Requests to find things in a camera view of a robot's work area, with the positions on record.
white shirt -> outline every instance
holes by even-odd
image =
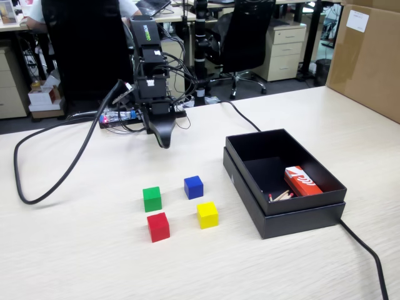
[[[119,0],[119,12],[122,18],[130,18],[138,10],[138,7],[132,0]],[[29,17],[36,22],[45,23],[42,12],[42,0],[34,0]]]

office chair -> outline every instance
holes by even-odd
[[[263,83],[243,77],[264,63],[266,52],[266,34],[274,12],[276,0],[235,0],[234,11],[218,19],[211,33],[210,47],[206,48],[206,57],[212,63],[222,67],[220,78],[210,80],[214,83],[222,80],[233,80],[231,99],[236,97],[238,81],[258,83],[266,94]]]
[[[118,79],[133,81],[118,0],[42,0],[42,10],[69,105],[97,109]]]

blue cube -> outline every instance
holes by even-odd
[[[204,195],[203,183],[199,176],[186,178],[185,182],[185,193],[189,199],[202,197]]]

open box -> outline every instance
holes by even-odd
[[[228,136],[224,166],[262,238],[339,222],[347,189],[284,129]],[[292,189],[285,168],[301,166],[322,194],[271,202]]]

red and white package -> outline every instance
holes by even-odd
[[[299,166],[287,167],[284,179],[297,196],[310,196],[323,193]]]

